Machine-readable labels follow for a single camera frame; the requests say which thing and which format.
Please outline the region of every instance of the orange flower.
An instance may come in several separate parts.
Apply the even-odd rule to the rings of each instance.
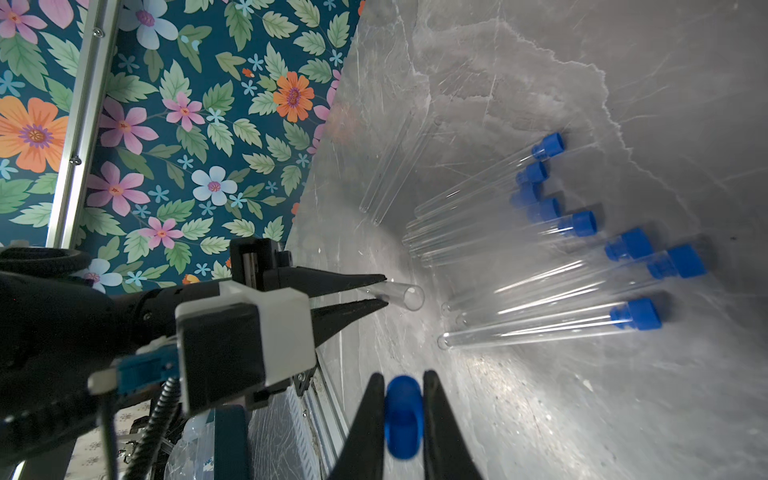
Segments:
[[[11,95],[0,98],[0,157],[20,154],[19,168],[41,174],[47,161],[58,172],[69,117],[57,113],[56,105],[39,98],[30,98],[27,108]]]
[[[295,71],[289,71],[288,78],[280,77],[277,86],[280,90],[273,94],[273,100],[279,105],[280,117],[288,115],[291,123],[306,120],[310,115],[307,111],[312,109],[310,100],[315,98],[315,90],[309,88],[310,81],[304,75],[297,78]]]

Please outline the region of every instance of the gray marble surface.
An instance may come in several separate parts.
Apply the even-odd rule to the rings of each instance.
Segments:
[[[729,0],[371,0],[289,238],[296,264],[421,285],[321,349],[347,419],[371,373],[435,369],[486,478],[768,478],[763,129],[768,4]],[[409,109],[442,125],[380,227],[358,211]],[[413,208],[549,131],[547,188],[608,233],[697,237],[712,273],[669,282],[658,332],[443,352],[452,292],[531,272],[545,252],[427,270],[400,243]],[[354,300],[344,293],[321,303]],[[422,478],[420,457],[386,460]]]

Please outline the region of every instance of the floral wallpaper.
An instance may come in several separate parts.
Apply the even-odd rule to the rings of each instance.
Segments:
[[[285,240],[359,0],[124,0],[77,245],[107,293]],[[88,0],[0,0],[0,242],[45,244]]]

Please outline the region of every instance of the blue cap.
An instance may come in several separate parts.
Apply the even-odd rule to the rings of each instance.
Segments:
[[[640,228],[634,228],[610,239],[605,244],[605,254],[614,262],[626,257],[632,260],[647,257],[654,252],[645,232]]]
[[[533,205],[541,199],[541,185],[524,182],[520,184],[520,190],[509,197],[509,203],[514,207],[523,208]]]
[[[552,158],[555,155],[559,155],[565,151],[565,142],[560,134],[547,135],[541,139],[541,143],[534,145],[531,149],[531,155],[536,160],[544,160],[545,158]]]
[[[544,180],[549,178],[549,172],[544,162],[537,161],[526,168],[515,177],[518,185],[522,185],[524,182],[531,182],[532,184],[540,184]]]
[[[625,305],[611,309],[611,320],[631,320],[627,323],[616,323],[623,329],[625,326],[637,330],[656,330],[661,328],[659,314],[656,313],[654,303],[647,298],[632,300]]]
[[[413,458],[424,436],[424,407],[419,383],[407,375],[397,376],[386,387],[384,438],[393,457]]]
[[[531,205],[525,212],[531,223],[548,222],[560,218],[560,202],[557,198],[545,198],[538,204]]]

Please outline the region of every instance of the glass test tube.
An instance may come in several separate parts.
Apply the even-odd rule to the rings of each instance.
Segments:
[[[661,321],[653,302],[641,298],[480,326],[460,332],[446,332],[438,337],[437,343],[441,349],[447,350],[548,342],[660,328]]]
[[[411,173],[416,161],[422,156],[424,148],[427,143],[432,139],[432,136],[437,131],[439,123],[434,118],[427,118],[424,124],[419,129],[419,133],[416,136],[416,142],[413,145],[411,151],[403,158],[402,163],[398,166],[397,170],[392,176],[389,186],[384,190],[381,203],[373,213],[373,224],[379,226],[384,220],[384,216],[389,207],[392,206],[392,202],[395,201],[397,193],[400,192],[402,185],[406,182],[406,178]]]
[[[497,295],[519,294],[533,289],[541,289],[553,282],[576,280],[582,276],[600,273],[616,266],[616,262],[639,260],[651,255],[651,246],[645,232],[640,228],[629,230],[608,239],[604,244],[586,249],[580,254],[560,257],[556,266],[539,271],[526,278],[511,278],[504,283],[497,283],[485,291],[471,290],[454,296],[441,306],[445,316],[466,309],[472,303],[488,302]]]
[[[413,213],[417,217],[424,217],[432,210],[457,201],[461,198],[472,195],[473,192],[487,187],[488,184],[496,181],[500,175],[520,171],[526,165],[536,160],[544,160],[554,157],[565,151],[563,138],[555,133],[544,137],[540,143],[526,147],[516,154],[506,157],[504,160],[486,168],[479,174],[464,180],[460,184],[449,188],[440,195],[427,200],[414,209]]]
[[[384,180],[384,177],[389,170],[389,166],[392,164],[392,159],[395,157],[395,153],[402,143],[402,139],[406,137],[408,127],[410,126],[412,120],[413,113],[408,112],[405,119],[403,119],[402,123],[400,124],[400,129],[397,130],[397,134],[384,148],[384,152],[379,159],[379,163],[376,165],[376,169],[373,171],[373,178],[368,184],[366,193],[362,196],[362,201],[360,202],[361,212],[365,213],[370,209],[371,204],[373,203],[373,198],[376,196],[376,192],[379,191],[379,187],[381,186],[382,181]]]
[[[424,290],[418,285],[397,282],[379,282],[361,286],[358,290],[387,303],[415,312],[424,305]]]
[[[526,316],[561,310],[565,305],[589,302],[601,296],[613,296],[644,288],[667,277],[691,278],[704,275],[707,268],[691,245],[684,244],[640,260],[572,281],[552,283],[530,293],[498,296],[489,306],[478,306],[459,315],[467,324],[495,324]]]

